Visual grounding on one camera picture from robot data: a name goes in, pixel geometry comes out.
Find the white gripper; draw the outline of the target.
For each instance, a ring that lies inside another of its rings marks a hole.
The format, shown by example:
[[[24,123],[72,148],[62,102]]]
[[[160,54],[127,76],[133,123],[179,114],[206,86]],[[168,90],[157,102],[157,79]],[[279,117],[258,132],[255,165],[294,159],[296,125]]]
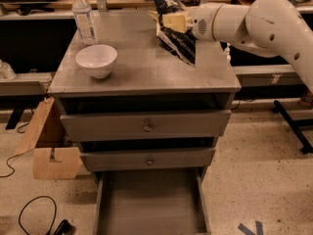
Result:
[[[216,14],[213,3],[205,3],[191,9],[191,15],[186,12],[169,13],[162,15],[165,27],[185,33],[192,29],[197,40],[214,41],[212,23]]]

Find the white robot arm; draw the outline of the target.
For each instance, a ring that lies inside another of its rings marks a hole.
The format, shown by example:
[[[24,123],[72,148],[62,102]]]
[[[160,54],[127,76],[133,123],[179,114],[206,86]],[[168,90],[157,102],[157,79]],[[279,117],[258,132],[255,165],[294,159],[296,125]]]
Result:
[[[161,17],[162,24],[198,40],[228,42],[261,57],[280,56],[313,90],[313,31],[288,0],[255,0],[248,6],[205,3]]]

